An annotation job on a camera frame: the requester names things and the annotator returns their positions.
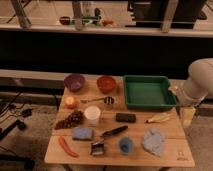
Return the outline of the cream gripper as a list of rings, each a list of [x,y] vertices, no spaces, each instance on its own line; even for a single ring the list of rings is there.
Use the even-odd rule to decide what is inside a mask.
[[[181,118],[182,126],[184,128],[187,128],[190,126],[195,113],[196,113],[196,109],[194,107],[180,108],[180,118]]]

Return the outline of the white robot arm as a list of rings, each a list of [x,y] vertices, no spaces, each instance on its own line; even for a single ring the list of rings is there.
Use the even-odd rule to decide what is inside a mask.
[[[188,74],[188,79],[177,89],[180,118],[184,128],[190,126],[196,112],[195,107],[208,95],[213,96],[213,58],[192,62]]]

